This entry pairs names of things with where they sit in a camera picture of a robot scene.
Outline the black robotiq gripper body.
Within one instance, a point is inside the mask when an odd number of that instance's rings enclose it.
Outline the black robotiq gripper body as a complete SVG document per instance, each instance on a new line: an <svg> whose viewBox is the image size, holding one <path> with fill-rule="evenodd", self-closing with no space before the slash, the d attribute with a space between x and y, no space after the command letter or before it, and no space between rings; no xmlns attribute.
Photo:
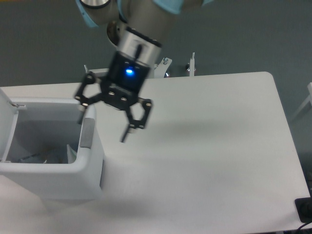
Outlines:
<svg viewBox="0 0 312 234"><path fill-rule="evenodd" d="M117 109L126 110L137 103L138 95L150 67L116 52L108 74L101 81L102 100Z"/></svg>

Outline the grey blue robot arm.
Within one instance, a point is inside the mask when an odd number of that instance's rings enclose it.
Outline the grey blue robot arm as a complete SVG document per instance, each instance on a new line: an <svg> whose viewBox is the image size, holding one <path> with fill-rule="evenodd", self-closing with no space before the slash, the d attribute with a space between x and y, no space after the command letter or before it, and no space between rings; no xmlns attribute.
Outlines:
<svg viewBox="0 0 312 234"><path fill-rule="evenodd" d="M154 72L155 61L173 23L183 11L209 3L209 0L77 0L89 27L113 21L123 24L108 73L99 76L86 70L75 94L83 110L102 101L124 111L128 126L122 142L132 129L144 129L153 102L139 97L139 92L148 75Z"/></svg>

